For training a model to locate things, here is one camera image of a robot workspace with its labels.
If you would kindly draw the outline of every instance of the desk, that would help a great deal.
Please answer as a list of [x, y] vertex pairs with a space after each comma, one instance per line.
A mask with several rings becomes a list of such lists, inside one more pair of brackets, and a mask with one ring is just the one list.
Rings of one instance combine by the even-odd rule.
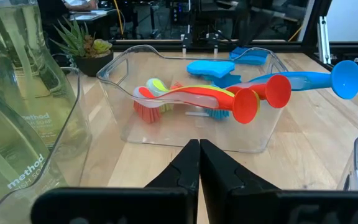
[[70, 20], [73, 21], [76, 19], [79, 23], [86, 23], [91, 35], [93, 35], [93, 32], [96, 32], [96, 38], [109, 40], [111, 39], [110, 25], [115, 22], [111, 15], [115, 12], [115, 9], [108, 11], [93, 10], [90, 12], [71, 12]]
[[[163, 55], [181, 57], [181, 53]], [[304, 54], [277, 55], [289, 70], [327, 72]], [[100, 99], [103, 92], [95, 78], [87, 77], [83, 84], [91, 129], [98, 132], [105, 114], [98, 112], [101, 101], [95, 99]], [[99, 135], [105, 135], [108, 142], [114, 141], [116, 145], [112, 148], [101, 143], [91, 148], [82, 186], [143, 187], [181, 149], [124, 142], [115, 124], [110, 125], [108, 132]], [[227, 153], [281, 189], [335, 189], [356, 137], [358, 94], [352, 100], [342, 100], [330, 89], [301, 91], [292, 93], [266, 151]], [[208, 223], [202, 194], [200, 186], [198, 223]]]

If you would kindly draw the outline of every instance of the blue sponge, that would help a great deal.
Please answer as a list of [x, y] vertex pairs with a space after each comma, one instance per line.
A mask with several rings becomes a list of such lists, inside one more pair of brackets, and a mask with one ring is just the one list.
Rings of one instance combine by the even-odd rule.
[[[229, 55], [230, 59], [237, 58], [242, 53], [248, 50], [247, 47], [237, 47]], [[269, 53], [265, 50], [251, 50], [243, 55], [241, 58], [235, 60], [236, 63], [246, 63], [250, 65], [263, 65], [266, 63], [266, 59]]]
[[212, 85], [216, 85], [220, 88], [226, 88], [235, 84], [241, 83], [241, 75], [225, 75], [222, 78], [214, 78]]
[[229, 72], [234, 70], [233, 62], [217, 62], [199, 60], [187, 65], [187, 72], [196, 76], [213, 76], [216, 78], [222, 78]]

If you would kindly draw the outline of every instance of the orange suction cup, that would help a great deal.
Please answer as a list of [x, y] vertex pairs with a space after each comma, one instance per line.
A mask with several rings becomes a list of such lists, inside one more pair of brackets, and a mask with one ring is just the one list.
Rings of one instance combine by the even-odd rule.
[[253, 85], [249, 88], [258, 93], [261, 100], [267, 100], [274, 108], [283, 108], [290, 101], [291, 83], [283, 75], [274, 75], [266, 84]]
[[236, 94], [238, 91], [240, 91], [242, 88], [239, 87], [239, 86], [230, 86], [230, 87], [227, 87], [226, 90], [231, 92], [231, 93], [234, 93]]
[[251, 122], [259, 109], [259, 97], [249, 88], [243, 88], [234, 95], [232, 111], [236, 121], [242, 124]]

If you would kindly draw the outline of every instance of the clear plastic bottle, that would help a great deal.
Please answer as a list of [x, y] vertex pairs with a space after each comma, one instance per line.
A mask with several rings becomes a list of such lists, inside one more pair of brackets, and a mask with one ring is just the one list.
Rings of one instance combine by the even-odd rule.
[[48, 155], [34, 129], [0, 96], [0, 199], [33, 184]]
[[[8, 99], [51, 149], [75, 96], [46, 48], [35, 0], [0, 0], [0, 69], [15, 82], [21, 97]], [[70, 125], [73, 138], [85, 135], [85, 122]]]

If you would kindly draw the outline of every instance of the black pot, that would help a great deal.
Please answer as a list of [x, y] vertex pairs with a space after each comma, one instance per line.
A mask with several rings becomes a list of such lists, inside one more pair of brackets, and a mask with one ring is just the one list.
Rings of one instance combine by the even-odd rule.
[[97, 72], [107, 63], [111, 62], [113, 58], [114, 54], [111, 52], [109, 55], [100, 58], [74, 57], [74, 62], [85, 75], [89, 77], [96, 77]]

